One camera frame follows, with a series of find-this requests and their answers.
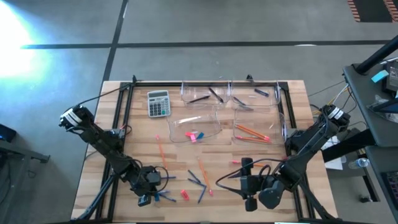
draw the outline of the white cable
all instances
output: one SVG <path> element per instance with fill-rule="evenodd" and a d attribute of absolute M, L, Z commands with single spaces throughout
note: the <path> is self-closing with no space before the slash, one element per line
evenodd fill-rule
<path fill-rule="evenodd" d="M 335 100 L 333 100 L 332 104 L 334 105 L 337 98 L 344 92 L 344 90 L 348 87 L 348 84 L 337 94 Z"/>

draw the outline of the clear plastic bin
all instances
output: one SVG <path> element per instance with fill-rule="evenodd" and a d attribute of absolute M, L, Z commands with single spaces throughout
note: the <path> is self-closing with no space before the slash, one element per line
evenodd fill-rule
<path fill-rule="evenodd" d="M 231 81 L 190 82 L 181 84 L 181 99 L 185 106 L 224 106 L 231 98 Z"/>
<path fill-rule="evenodd" d="M 173 113 L 167 117 L 167 123 L 172 142 L 192 142 L 190 136 L 185 133 L 193 133 L 195 138 L 203 133 L 203 137 L 196 140 L 196 142 L 202 142 L 221 131 L 221 124 L 214 106 L 202 107 L 199 110 L 186 107 L 173 108 Z"/>
<path fill-rule="evenodd" d="M 237 144 L 284 144 L 285 118 L 276 107 L 271 110 L 257 107 L 252 111 L 236 109 L 233 133 L 234 142 Z"/>
<path fill-rule="evenodd" d="M 266 83 L 255 81 L 232 82 L 233 108 L 243 106 L 274 106 L 280 102 L 278 82 Z"/>

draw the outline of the concrete floor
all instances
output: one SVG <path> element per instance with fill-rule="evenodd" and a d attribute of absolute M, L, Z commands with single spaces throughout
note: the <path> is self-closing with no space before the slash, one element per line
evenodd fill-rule
<path fill-rule="evenodd" d="M 96 96 L 109 49 L 19 50 L 21 44 L 110 44 L 122 0 L 0 1 L 0 123 L 18 132 L 16 143 L 43 154 L 33 163 L 18 211 L 10 223 L 50 223 L 70 218 L 84 144 L 58 127 L 69 106 Z M 119 43 L 206 41 L 386 40 L 398 24 L 357 23 L 346 0 L 130 0 Z M 380 45 L 314 47 L 218 47 L 117 49 L 110 80 L 211 80 L 223 76 L 305 80 L 311 94 L 343 80 L 342 68 L 360 62 Z M 318 106 L 344 84 L 310 97 Z M 337 105 L 342 105 L 343 95 Z M 86 104 L 94 111 L 96 101 Z M 351 100 L 346 106 L 354 105 Z M 351 122 L 363 120 L 355 109 Z M 366 194 L 359 178 L 331 179 L 340 218 L 395 223 L 382 202 L 358 202 Z"/>

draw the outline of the calculator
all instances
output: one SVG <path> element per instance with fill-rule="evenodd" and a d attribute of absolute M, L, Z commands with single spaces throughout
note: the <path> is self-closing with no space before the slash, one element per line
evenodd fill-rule
<path fill-rule="evenodd" d="M 170 98 L 167 90 L 148 92 L 148 116 L 159 118 L 170 115 Z"/>

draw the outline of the wooden table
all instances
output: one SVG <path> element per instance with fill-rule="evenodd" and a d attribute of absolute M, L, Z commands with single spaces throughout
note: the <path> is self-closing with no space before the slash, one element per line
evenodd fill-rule
<path fill-rule="evenodd" d="M 313 124 L 313 118 L 304 82 L 301 80 L 287 82 L 297 127 L 307 129 Z M 104 82 L 101 94 L 119 88 L 119 85 L 120 82 Z M 233 159 L 240 160 L 242 157 L 281 159 L 285 156 L 285 148 L 282 144 L 236 144 L 233 141 L 234 110 L 231 109 L 233 104 L 231 100 L 227 102 L 225 109 L 218 111 L 218 118 L 223 130 L 216 135 L 216 141 L 200 144 L 175 144 L 170 141 L 166 118 L 150 119 L 147 115 L 147 92 L 159 89 L 169 91 L 172 113 L 183 113 L 185 110 L 184 103 L 181 101 L 179 87 L 135 87 L 129 116 L 129 125 L 132 126 L 132 133 L 126 137 L 124 150 L 126 154 L 139 159 L 144 165 L 161 166 L 162 157 L 155 139 L 155 135 L 159 134 L 170 175 L 177 176 L 176 180 L 169 181 L 166 189 L 171 190 L 168 195 L 175 198 L 177 203 L 161 199 L 160 202 L 152 202 L 145 207 L 138 207 L 137 196 L 129 190 L 129 184 L 120 182 L 115 204 L 114 222 L 297 221 L 294 198 L 290 192 L 284 192 L 280 205 L 273 210 L 266 209 L 258 202 L 258 209 L 255 212 L 246 212 L 244 201 L 239 195 L 215 185 L 215 181 L 218 178 L 239 168 L 239 166 L 231 163 Z M 96 123 L 103 129 L 111 128 L 117 97 L 118 92 L 116 91 L 99 99 Z M 288 118 L 284 96 L 282 96 L 282 103 L 285 108 L 285 117 Z M 122 115 L 119 120 L 123 119 L 123 111 L 124 108 L 122 107 Z M 93 150 L 89 146 L 87 153 L 89 154 Z M 190 169 L 204 182 L 198 166 L 197 156 L 204 163 L 211 188 L 214 191 L 213 197 L 207 192 L 199 204 L 197 204 L 197 200 L 201 193 L 201 187 L 187 180 L 189 177 L 187 169 Z M 98 193 L 104 162 L 104 157 L 99 153 L 93 154 L 85 161 L 72 217 L 81 215 Z M 274 168 L 278 162 L 265 162 L 263 164 L 270 164 Z M 258 172 L 258 168 L 254 168 L 253 172 Z M 309 162 L 307 175 L 312 192 L 326 210 L 337 217 L 328 176 L 320 152 Z M 228 179 L 222 183 L 239 188 L 239 179 Z M 191 198 L 190 201 L 184 201 L 180 196 L 182 189 L 188 192 Z M 109 194 L 106 197 L 103 216 L 106 216 L 108 211 Z M 302 194 L 300 194 L 300 198 L 304 214 L 306 214 L 307 209 Z"/>

